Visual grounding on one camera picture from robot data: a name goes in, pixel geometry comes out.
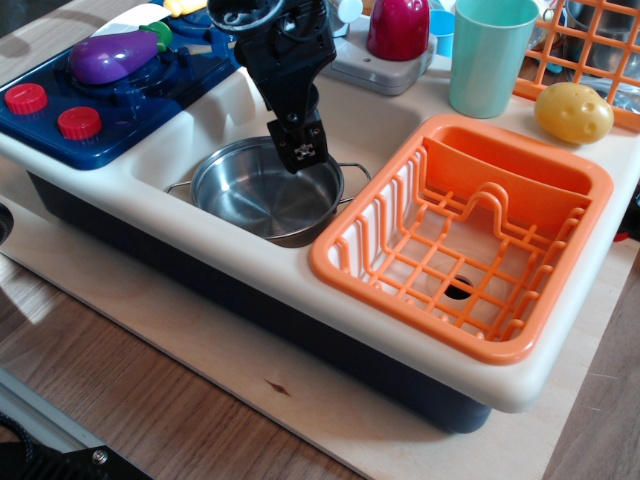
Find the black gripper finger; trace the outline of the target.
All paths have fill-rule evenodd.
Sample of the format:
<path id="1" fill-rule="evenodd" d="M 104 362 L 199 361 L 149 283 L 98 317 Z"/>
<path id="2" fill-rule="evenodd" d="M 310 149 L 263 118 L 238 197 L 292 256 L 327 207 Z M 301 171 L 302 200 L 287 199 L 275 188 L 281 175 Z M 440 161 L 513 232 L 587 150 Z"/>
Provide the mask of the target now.
<path id="1" fill-rule="evenodd" d="M 272 120 L 267 124 L 272 142 L 285 169 L 295 174 L 298 171 L 298 157 L 295 152 L 297 144 L 295 138 L 288 133 L 278 120 Z"/>
<path id="2" fill-rule="evenodd" d="M 320 114 L 313 112 L 293 133 L 294 169 L 325 163 L 329 158 L 327 138 Z"/>

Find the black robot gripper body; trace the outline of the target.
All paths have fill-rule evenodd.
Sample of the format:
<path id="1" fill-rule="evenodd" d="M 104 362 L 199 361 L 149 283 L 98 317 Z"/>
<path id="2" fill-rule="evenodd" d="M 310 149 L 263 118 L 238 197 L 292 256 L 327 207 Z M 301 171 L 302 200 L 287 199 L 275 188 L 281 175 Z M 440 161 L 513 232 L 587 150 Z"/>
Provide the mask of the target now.
<path id="1" fill-rule="evenodd" d="M 285 131 L 313 121 L 318 73 L 336 56 L 326 1 L 209 1 L 212 24 L 236 38 L 249 72 Z"/>

